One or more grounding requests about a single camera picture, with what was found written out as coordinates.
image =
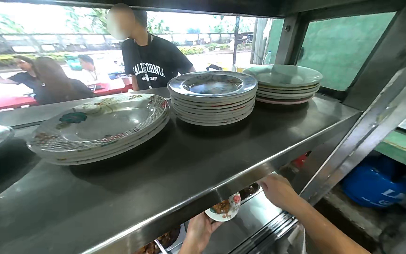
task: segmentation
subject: blue container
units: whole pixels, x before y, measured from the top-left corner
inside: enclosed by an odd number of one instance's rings
[[[344,178],[342,189],[361,206],[390,206],[406,194],[405,177],[392,181],[398,170],[395,161],[386,156],[366,158]]]

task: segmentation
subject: green wall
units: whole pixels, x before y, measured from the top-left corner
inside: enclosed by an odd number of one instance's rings
[[[311,22],[297,65],[324,75],[322,86],[345,90],[385,31],[395,13]]]

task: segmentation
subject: person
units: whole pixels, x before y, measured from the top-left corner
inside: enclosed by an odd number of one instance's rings
[[[370,254],[301,198],[283,176],[270,174],[258,183],[272,204],[288,211],[301,222],[321,253]],[[212,222],[204,212],[192,218],[179,254],[201,253],[220,225],[221,222]]]
[[[62,67],[52,58],[44,56],[37,58],[33,69],[42,86],[41,95],[37,95],[41,104],[96,96],[81,81],[68,78]]]
[[[23,70],[23,72],[18,72],[17,74],[9,77],[2,78],[0,75],[1,84],[25,84],[27,87],[33,90],[34,99],[37,101],[38,95],[42,93],[42,85],[38,80],[34,69],[33,60],[26,56],[14,56],[14,61],[17,66]]]
[[[134,91],[164,87],[178,72],[184,74],[195,71],[192,63],[175,44],[147,31],[146,11],[130,10],[125,4],[116,5],[108,13],[108,29],[113,31],[110,29],[113,21],[118,24],[113,25],[115,30],[129,30],[124,32],[124,36],[129,39],[123,41],[121,50],[125,73],[131,74]],[[127,27],[132,13],[135,22]]]
[[[82,78],[80,79],[85,85],[98,83],[107,83],[109,76],[101,68],[96,68],[93,59],[88,55],[78,55],[79,62],[82,66]]]

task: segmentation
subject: fence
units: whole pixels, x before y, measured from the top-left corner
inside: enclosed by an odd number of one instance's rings
[[[234,38],[234,33],[161,33],[155,35],[176,45],[228,43]],[[8,33],[0,34],[0,54],[112,50],[119,49],[120,42],[110,34],[101,33]]]

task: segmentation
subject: red object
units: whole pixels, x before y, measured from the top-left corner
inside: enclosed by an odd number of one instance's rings
[[[132,83],[127,84],[124,80],[125,86],[120,87],[120,88],[113,88],[114,85],[111,85],[109,83],[99,83],[97,85],[100,85],[102,89],[94,91],[95,94],[98,96],[103,96],[103,95],[114,95],[114,94],[121,94],[121,93],[127,93],[129,89],[133,88]],[[32,97],[1,97],[0,98],[0,110],[5,109],[5,108],[19,108],[24,105],[29,105],[29,106],[36,106],[38,105],[37,101],[34,100]]]

